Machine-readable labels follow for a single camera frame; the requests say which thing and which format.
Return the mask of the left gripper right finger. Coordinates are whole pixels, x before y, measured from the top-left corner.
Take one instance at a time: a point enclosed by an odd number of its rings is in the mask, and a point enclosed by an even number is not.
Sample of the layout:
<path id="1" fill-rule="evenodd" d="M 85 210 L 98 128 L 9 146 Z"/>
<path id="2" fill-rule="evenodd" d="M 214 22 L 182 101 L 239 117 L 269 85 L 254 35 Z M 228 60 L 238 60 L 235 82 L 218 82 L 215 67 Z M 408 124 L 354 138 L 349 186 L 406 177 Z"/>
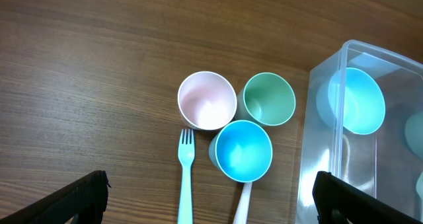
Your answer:
<path id="1" fill-rule="evenodd" d="M 329 172 L 319 171 L 313 186 L 313 199 L 319 224 L 389 223 L 419 224 Z"/>

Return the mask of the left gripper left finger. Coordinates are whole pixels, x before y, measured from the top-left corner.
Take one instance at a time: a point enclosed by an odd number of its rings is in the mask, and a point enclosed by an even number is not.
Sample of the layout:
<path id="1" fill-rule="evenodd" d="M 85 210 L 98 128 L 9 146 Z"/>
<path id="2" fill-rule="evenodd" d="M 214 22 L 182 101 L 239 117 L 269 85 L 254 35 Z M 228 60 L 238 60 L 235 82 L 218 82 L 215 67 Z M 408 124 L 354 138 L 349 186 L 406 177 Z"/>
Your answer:
<path id="1" fill-rule="evenodd" d="M 2 224 L 102 223 L 110 185 L 96 170 L 37 202 L 1 219 Z"/>

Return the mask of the clear plastic container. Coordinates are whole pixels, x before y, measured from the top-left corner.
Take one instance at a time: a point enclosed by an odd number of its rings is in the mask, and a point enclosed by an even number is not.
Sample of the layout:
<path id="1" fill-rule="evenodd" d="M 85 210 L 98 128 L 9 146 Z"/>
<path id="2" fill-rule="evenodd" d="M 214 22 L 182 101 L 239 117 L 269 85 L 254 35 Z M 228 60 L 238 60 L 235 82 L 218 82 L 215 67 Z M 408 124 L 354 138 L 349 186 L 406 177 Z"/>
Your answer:
<path id="1" fill-rule="evenodd" d="M 422 64 L 349 40 L 310 73 L 297 223 L 316 223 L 317 173 L 422 219 Z"/>

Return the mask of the white plastic spoon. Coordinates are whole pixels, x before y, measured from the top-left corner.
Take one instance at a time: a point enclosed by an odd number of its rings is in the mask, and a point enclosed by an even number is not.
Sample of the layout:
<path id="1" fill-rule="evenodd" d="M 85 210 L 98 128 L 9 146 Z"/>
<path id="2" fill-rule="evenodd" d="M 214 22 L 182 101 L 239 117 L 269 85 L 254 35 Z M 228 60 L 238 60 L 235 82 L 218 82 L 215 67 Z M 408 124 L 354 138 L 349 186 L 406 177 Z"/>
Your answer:
<path id="1" fill-rule="evenodd" d="M 244 183 L 241 197 L 234 216 L 233 224 L 246 224 L 249 212 L 250 194 L 252 191 L 252 182 Z"/>

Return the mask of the teal plastic bowl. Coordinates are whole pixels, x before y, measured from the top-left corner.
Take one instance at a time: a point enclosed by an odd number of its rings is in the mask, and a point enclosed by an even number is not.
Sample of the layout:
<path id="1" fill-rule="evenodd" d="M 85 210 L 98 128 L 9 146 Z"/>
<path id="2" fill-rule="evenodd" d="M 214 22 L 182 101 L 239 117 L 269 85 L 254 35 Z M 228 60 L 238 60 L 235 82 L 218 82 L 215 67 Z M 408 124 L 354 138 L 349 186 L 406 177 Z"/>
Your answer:
<path id="1" fill-rule="evenodd" d="M 386 114 L 385 98 L 375 79 L 354 67 L 335 72 L 320 86 L 316 106 L 328 127 L 340 124 L 358 135 L 376 132 Z"/>

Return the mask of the light blue plastic bowl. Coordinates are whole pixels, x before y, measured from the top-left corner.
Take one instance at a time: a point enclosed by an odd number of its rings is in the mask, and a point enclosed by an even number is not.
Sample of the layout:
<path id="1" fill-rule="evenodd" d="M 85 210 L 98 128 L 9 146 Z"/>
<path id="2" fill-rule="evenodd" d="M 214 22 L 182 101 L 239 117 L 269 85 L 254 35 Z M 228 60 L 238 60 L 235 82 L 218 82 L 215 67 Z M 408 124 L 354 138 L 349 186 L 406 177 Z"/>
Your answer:
<path id="1" fill-rule="evenodd" d="M 422 113 L 411 115 L 404 127 L 404 136 L 408 148 L 422 160 Z"/>

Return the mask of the blue plastic cup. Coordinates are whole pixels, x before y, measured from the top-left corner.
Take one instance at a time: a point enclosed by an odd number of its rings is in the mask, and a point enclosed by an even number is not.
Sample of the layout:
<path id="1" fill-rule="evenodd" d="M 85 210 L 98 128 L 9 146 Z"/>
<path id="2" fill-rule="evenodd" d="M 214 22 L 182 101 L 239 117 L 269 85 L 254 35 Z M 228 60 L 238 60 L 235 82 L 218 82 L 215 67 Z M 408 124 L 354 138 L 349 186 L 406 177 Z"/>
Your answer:
<path id="1" fill-rule="evenodd" d="M 227 124 L 211 141 L 213 165 L 236 182 L 254 182 L 263 177 L 273 158 L 270 137 L 258 124 L 236 120 Z"/>

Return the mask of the light blue fork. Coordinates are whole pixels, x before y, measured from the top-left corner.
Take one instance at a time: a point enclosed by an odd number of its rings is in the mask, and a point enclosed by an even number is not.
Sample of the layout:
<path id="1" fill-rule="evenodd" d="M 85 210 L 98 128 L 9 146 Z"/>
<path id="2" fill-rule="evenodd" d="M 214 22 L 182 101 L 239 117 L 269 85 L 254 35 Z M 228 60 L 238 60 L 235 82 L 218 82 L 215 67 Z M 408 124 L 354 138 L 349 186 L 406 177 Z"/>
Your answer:
<path id="1" fill-rule="evenodd" d="M 182 167 L 178 224 L 193 224 L 191 168 L 195 159 L 194 130 L 184 128 L 178 144 L 178 159 Z"/>

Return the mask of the green plastic cup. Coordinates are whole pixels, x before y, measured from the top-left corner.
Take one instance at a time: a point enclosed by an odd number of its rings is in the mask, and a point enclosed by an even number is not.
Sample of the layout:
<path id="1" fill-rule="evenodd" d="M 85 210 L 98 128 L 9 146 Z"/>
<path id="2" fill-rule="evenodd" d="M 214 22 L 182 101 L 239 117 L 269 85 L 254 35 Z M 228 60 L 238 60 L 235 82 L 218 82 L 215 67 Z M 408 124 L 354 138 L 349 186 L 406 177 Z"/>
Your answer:
<path id="1" fill-rule="evenodd" d="M 235 119 L 280 126 L 291 119 L 295 107 L 291 85 L 275 73 L 263 72 L 251 77 L 238 94 Z"/>

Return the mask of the pink plastic cup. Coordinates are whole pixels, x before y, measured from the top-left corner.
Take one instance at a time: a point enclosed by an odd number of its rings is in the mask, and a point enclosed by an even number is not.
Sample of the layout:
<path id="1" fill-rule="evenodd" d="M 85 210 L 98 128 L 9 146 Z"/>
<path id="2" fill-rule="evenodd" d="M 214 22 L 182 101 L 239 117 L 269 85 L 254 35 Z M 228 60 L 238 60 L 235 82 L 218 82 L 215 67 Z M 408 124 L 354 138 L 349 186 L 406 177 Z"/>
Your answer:
<path id="1" fill-rule="evenodd" d="M 232 84 L 222 75 L 198 71 L 181 82 L 177 104 L 186 126 L 213 131 L 223 128 L 234 118 L 237 95 Z"/>

